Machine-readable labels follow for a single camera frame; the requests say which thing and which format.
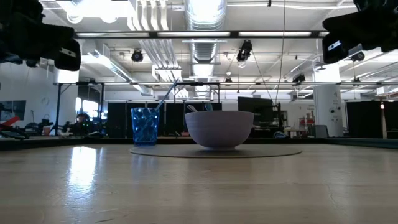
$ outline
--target bowl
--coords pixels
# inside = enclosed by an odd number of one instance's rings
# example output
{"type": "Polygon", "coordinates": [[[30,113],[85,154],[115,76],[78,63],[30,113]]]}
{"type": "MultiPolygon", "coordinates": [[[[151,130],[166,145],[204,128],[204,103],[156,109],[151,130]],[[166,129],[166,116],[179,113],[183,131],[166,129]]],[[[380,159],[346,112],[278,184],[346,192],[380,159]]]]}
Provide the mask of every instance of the bowl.
{"type": "Polygon", "coordinates": [[[244,111],[202,111],[185,115],[192,139],[211,150],[233,150],[250,135],[254,114],[244,111]]]}

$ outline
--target cup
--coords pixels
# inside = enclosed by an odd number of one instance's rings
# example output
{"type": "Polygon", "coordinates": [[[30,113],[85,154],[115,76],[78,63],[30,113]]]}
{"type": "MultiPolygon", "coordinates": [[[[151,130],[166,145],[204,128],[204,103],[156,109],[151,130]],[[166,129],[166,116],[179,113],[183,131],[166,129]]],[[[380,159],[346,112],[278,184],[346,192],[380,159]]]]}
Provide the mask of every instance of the cup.
{"type": "Polygon", "coordinates": [[[157,140],[159,110],[156,108],[132,108],[132,138],[136,146],[153,146],[157,140]]]}

